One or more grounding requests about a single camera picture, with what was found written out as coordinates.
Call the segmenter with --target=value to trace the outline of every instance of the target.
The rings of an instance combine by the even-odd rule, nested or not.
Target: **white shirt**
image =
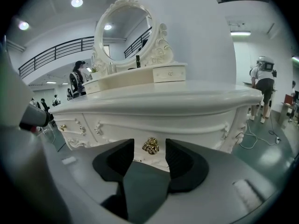
[[[83,78],[83,83],[90,81],[92,79],[90,72],[86,68],[80,68],[78,70],[80,71],[81,76]]]
[[[274,80],[274,77],[272,75],[271,71],[265,71],[265,70],[259,70],[259,67],[256,66],[255,68],[252,69],[251,71],[251,78],[255,77],[258,80],[270,78]]]
[[[31,100],[30,103],[37,107],[37,103],[35,102],[35,100]]]
[[[55,100],[60,104],[60,99],[58,99],[58,97],[54,98],[53,103],[55,102]]]

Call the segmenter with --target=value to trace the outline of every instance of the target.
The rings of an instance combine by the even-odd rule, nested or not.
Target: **helmet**
[[[267,56],[260,56],[256,61],[259,70],[273,71],[274,61]]]
[[[274,64],[274,61],[267,56],[260,56],[257,60],[257,62],[265,62],[265,63],[270,63],[270,64]]]

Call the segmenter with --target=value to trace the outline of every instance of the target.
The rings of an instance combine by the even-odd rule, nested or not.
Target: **black cap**
[[[80,66],[80,65],[82,65],[83,63],[82,63],[82,61],[77,61],[76,63],[75,63],[75,66]]]

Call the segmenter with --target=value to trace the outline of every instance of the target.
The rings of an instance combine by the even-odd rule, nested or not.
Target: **ornate mirror frame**
[[[152,30],[149,39],[141,51],[138,52],[141,66],[167,64],[173,62],[173,52],[168,42],[165,40],[165,36],[167,36],[166,25],[163,23],[160,24],[150,9],[141,4],[139,0],[117,0],[114,4],[111,4],[106,12],[101,16],[101,19],[95,29],[92,65],[98,70],[101,77],[108,75],[108,65],[110,63],[116,65],[117,72],[136,67],[135,56],[127,60],[115,61],[107,56],[104,52],[103,31],[108,17],[115,10],[125,6],[140,8],[147,12],[152,19]]]

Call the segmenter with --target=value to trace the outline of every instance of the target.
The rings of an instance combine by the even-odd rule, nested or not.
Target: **shorts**
[[[270,78],[261,79],[256,84],[256,89],[260,90],[263,94],[263,102],[269,103],[273,92],[274,80]]]

